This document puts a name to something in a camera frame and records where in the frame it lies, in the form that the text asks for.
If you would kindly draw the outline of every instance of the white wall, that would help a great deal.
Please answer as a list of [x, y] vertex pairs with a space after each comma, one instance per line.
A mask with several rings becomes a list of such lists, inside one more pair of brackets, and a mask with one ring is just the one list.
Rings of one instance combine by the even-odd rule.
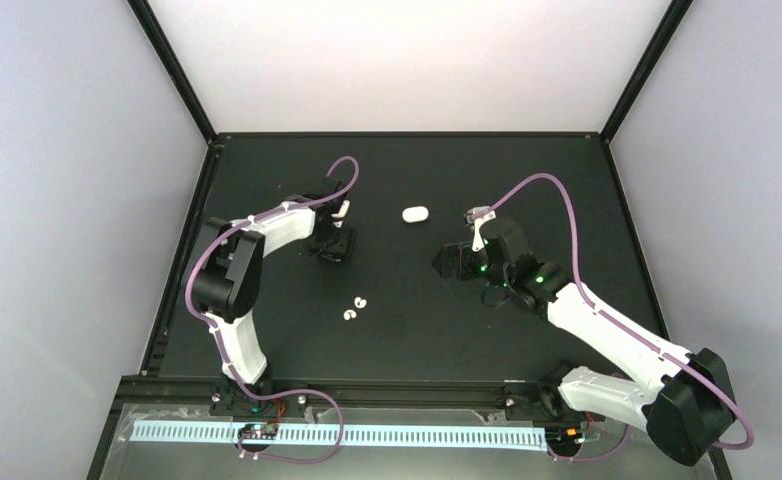
[[152, 0], [217, 131], [599, 131], [669, 0]]
[[672, 336], [755, 423], [734, 477], [782, 478], [782, 2], [694, 2], [613, 149]]
[[0, 479], [82, 479], [205, 145], [126, 2], [0, 1]]

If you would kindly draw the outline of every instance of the black floor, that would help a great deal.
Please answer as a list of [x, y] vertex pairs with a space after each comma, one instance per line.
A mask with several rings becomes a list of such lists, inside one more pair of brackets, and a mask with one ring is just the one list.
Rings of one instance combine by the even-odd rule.
[[[442, 280], [430, 262], [442, 243], [469, 239], [462, 215], [495, 202], [525, 176], [550, 172], [577, 211], [583, 280], [652, 332], [647, 285], [611, 172], [596, 137], [268, 136], [226, 141], [205, 217], [259, 213], [295, 193], [315, 191], [342, 155], [361, 163], [349, 195], [358, 244], [347, 265], [297, 254], [265, 259], [254, 310], [274, 377], [307, 380], [502, 382], [536, 380], [561, 360], [609, 373], [590, 347], [511, 305], [480, 303], [479, 282]], [[341, 178], [351, 173], [339, 170]], [[430, 210], [407, 225], [409, 206]], [[567, 215], [548, 183], [527, 187], [498, 211], [524, 229], [539, 258], [570, 270]], [[354, 320], [343, 312], [362, 296]], [[179, 298], [161, 376], [216, 376], [214, 342]]]

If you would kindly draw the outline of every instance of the white led strip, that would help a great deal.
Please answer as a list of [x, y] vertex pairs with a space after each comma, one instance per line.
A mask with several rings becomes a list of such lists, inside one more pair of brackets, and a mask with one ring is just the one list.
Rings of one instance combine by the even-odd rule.
[[[244, 423], [137, 420], [133, 442], [231, 443]], [[285, 423], [274, 440], [247, 439], [245, 445], [332, 445], [338, 425]], [[533, 427], [436, 427], [420, 425], [346, 425], [342, 446], [496, 448], [546, 451], [544, 429]]]

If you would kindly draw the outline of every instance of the black table surface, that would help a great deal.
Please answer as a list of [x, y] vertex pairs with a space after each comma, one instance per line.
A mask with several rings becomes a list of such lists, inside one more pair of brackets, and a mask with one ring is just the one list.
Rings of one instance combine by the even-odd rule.
[[[347, 224], [358, 231], [352, 260], [329, 264], [300, 256], [292, 244], [264, 261], [253, 316], [276, 378], [534, 381], [562, 360], [616, 371], [591, 347], [537, 317], [510, 304], [483, 306], [481, 282], [442, 280], [431, 267], [441, 244], [470, 238], [466, 210], [494, 203], [537, 172], [556, 175], [571, 194], [583, 281], [660, 332], [612, 172], [594, 136], [233, 136], [225, 140], [204, 218], [245, 217], [291, 194], [316, 191], [343, 155], [361, 164], [348, 197]], [[343, 165], [336, 176], [346, 180], [351, 172]], [[417, 205], [429, 208], [429, 219], [404, 223], [403, 209]], [[539, 258], [570, 270], [569, 225], [555, 187], [533, 183], [498, 215], [519, 223]], [[367, 307], [345, 321], [357, 296]], [[160, 375], [219, 375], [211, 335], [181, 296], [176, 302]]]

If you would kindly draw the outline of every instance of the white oval object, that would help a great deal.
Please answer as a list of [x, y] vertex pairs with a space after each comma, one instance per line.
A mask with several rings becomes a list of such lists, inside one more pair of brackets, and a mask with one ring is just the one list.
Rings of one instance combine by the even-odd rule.
[[403, 221], [406, 223], [422, 222], [429, 218], [429, 210], [426, 207], [409, 207], [403, 210]]

